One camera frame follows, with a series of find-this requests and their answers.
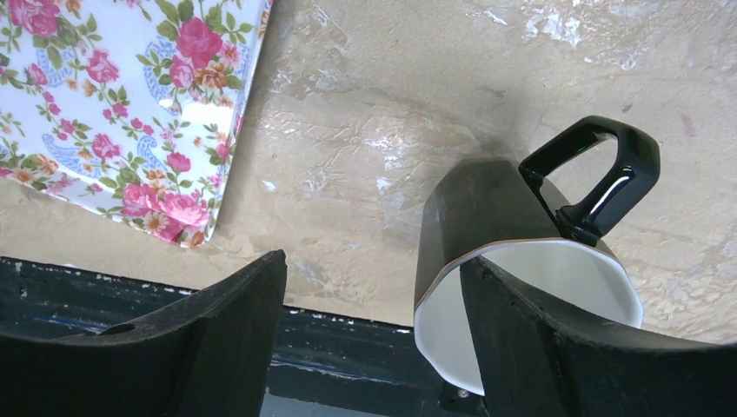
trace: black mug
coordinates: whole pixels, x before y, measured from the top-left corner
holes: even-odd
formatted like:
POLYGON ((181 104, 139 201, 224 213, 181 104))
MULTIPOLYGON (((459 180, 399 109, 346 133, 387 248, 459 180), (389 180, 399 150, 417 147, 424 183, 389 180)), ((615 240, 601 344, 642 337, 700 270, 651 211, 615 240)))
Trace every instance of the black mug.
POLYGON ((599 116, 581 119, 520 164, 466 161, 452 169, 422 214, 415 342, 425 358, 446 381, 483 395, 458 271, 480 255, 579 308, 639 327, 640 300, 601 238, 659 176, 657 142, 599 116), (606 140, 603 134, 618 142, 614 166, 570 204, 546 176, 606 140))

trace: mug handle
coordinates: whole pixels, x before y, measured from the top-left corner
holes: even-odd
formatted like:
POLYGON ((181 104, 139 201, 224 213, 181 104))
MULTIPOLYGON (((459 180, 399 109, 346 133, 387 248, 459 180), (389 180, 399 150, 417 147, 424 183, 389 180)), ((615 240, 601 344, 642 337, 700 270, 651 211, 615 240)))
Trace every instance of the mug handle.
POLYGON ((525 158, 520 171, 537 182, 562 164, 608 139, 617 138, 614 166, 580 202, 563 206, 555 217, 575 239, 595 244, 631 210, 661 174, 658 143, 628 124, 600 116, 584 117, 525 158))

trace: worn beige surface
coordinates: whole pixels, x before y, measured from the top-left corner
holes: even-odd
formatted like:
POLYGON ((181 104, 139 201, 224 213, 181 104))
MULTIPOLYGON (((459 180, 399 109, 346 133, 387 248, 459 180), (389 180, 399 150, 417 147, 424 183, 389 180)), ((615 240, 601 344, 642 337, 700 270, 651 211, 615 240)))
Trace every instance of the worn beige surface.
MULTIPOLYGON (((211 243, 181 249, 0 182, 0 255, 201 288, 283 248, 287 303, 409 324, 439 179, 596 114, 661 143, 659 184, 606 239, 645 327, 737 341, 737 2, 275 3, 211 243)), ((593 150, 554 180, 574 200, 612 158, 593 150)))

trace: red stain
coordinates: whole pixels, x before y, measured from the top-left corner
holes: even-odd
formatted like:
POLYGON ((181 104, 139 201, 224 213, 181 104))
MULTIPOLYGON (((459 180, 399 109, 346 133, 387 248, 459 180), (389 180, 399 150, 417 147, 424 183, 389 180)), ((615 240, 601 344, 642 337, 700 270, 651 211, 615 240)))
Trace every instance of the red stain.
POLYGON ((688 117, 678 112, 678 116, 681 117, 681 122, 683 123, 683 131, 686 132, 686 135, 689 135, 690 137, 696 136, 696 126, 694 125, 694 120, 691 119, 691 117, 688 117))

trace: tray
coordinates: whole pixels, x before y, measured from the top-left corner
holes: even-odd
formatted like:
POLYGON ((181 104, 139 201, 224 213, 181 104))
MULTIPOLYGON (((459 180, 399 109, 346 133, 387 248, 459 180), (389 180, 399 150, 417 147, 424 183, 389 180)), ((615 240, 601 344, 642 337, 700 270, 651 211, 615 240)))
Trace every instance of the tray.
POLYGON ((271 4, 0 0, 0 178, 206 242, 271 4))

